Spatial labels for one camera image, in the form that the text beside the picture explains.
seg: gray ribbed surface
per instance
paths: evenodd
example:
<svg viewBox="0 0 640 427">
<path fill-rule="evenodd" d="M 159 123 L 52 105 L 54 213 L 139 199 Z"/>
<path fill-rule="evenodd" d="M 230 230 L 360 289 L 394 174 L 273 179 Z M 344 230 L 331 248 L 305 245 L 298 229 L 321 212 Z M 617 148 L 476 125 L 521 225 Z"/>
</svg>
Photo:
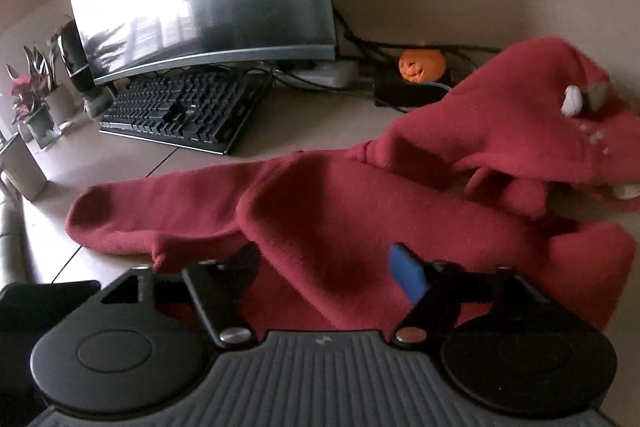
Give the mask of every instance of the gray ribbed surface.
<svg viewBox="0 0 640 427">
<path fill-rule="evenodd" d="M 595 411 L 526 421 L 455 394 L 427 356 L 379 334 L 270 333 L 256 349 L 221 356 L 187 399 L 122 427 L 610 427 Z M 105 426 L 48 413 L 40 427 Z"/>
</svg>

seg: wooden desk surface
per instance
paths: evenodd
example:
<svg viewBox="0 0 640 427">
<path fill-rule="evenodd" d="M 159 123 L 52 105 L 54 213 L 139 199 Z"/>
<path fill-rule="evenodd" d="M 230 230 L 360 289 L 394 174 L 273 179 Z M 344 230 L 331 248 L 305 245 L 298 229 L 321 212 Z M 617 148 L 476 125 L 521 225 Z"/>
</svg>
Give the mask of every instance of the wooden desk surface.
<svg viewBox="0 0 640 427">
<path fill-rule="evenodd" d="M 59 143 L 36 160 L 50 180 L 35 203 L 24 202 L 26 237 L 33 274 L 40 282 L 96 279 L 106 285 L 148 256 L 104 255 L 79 247 L 63 229 L 78 194 L 92 184 L 158 176 L 184 169 L 279 156 L 294 150 L 345 148 L 380 135 L 398 118 L 389 108 L 339 94 L 274 90 L 249 123 L 234 156 L 178 149 L 98 133 L 81 118 Z M 583 196 L 564 191 L 552 206 L 575 219 L 612 219 L 640 242 L 640 214 L 607 212 Z M 631 273 L 607 335 L 618 354 L 618 374 L 604 412 L 614 420 L 640 417 L 640 267 Z"/>
</svg>

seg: black mechanical keyboard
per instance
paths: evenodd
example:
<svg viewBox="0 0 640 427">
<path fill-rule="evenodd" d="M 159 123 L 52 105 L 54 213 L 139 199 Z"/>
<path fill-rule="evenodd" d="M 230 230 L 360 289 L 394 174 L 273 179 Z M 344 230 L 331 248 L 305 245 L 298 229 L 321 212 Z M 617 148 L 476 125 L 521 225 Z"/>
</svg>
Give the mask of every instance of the black mechanical keyboard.
<svg viewBox="0 0 640 427">
<path fill-rule="evenodd" d="M 100 131 L 227 154 L 270 86 L 268 73 L 215 66 L 136 78 L 119 92 Z"/>
</svg>

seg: orange pumpkin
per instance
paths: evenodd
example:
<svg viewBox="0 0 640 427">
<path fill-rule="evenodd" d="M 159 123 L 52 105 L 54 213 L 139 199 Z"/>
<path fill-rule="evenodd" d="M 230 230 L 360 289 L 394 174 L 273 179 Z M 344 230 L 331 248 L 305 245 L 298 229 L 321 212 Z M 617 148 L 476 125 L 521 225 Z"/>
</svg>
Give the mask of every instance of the orange pumpkin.
<svg viewBox="0 0 640 427">
<path fill-rule="evenodd" d="M 447 63 L 438 50 L 405 50 L 398 67 L 407 82 L 423 84 L 438 81 L 446 71 Z"/>
</svg>

